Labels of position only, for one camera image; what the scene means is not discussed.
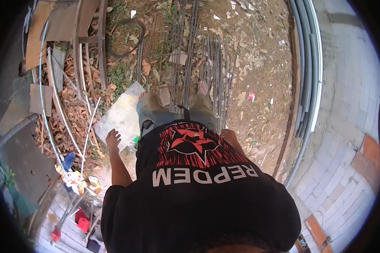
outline blue cloth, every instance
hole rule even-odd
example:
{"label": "blue cloth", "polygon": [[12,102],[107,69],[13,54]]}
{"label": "blue cloth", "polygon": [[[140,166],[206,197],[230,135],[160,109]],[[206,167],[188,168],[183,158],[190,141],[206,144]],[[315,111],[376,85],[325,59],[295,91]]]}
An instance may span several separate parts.
{"label": "blue cloth", "polygon": [[73,161],[75,160],[76,155],[73,152],[70,152],[66,157],[65,161],[63,162],[65,170],[68,172],[71,172],[71,166],[73,164]]}

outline black strap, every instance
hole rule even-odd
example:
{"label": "black strap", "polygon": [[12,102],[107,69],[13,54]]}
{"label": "black strap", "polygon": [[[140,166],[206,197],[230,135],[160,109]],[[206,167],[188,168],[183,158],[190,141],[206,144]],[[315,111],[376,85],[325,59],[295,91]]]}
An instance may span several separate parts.
{"label": "black strap", "polygon": [[179,107],[180,109],[183,109],[183,111],[184,111],[184,119],[185,120],[190,120],[189,110],[186,107],[184,107],[183,105],[178,105],[177,107]]}

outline hair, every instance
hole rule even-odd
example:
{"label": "hair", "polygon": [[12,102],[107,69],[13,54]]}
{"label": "hair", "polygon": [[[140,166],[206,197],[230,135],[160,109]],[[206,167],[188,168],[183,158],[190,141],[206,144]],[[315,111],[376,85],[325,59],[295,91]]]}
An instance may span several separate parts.
{"label": "hair", "polygon": [[208,250],[226,245],[248,245],[258,247],[267,253],[280,252],[268,243],[267,240],[263,239],[262,236],[246,232],[243,234],[224,234],[210,241],[198,243],[194,246],[191,253],[206,253]]}

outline concrete wall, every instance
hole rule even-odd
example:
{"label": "concrete wall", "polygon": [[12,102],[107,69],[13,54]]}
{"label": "concrete wall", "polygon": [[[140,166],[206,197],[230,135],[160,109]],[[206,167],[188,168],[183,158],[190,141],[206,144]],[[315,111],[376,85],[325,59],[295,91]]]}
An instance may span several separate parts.
{"label": "concrete wall", "polygon": [[311,252],[319,250],[304,221],[314,215],[338,253],[362,227],[377,192],[352,161],[366,134],[378,141],[380,62],[345,1],[313,2],[323,44],[324,84],[316,130],[289,191]]}

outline wood board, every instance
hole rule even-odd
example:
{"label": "wood board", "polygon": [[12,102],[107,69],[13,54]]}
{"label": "wood board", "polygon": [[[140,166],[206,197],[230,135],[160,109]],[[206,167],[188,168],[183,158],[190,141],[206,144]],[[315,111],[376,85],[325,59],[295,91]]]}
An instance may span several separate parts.
{"label": "wood board", "polygon": [[[49,24],[45,41],[72,41],[78,3],[78,1],[55,3],[48,16]],[[99,4],[100,0],[84,0],[82,2],[79,37],[86,36],[87,29],[89,29]]]}

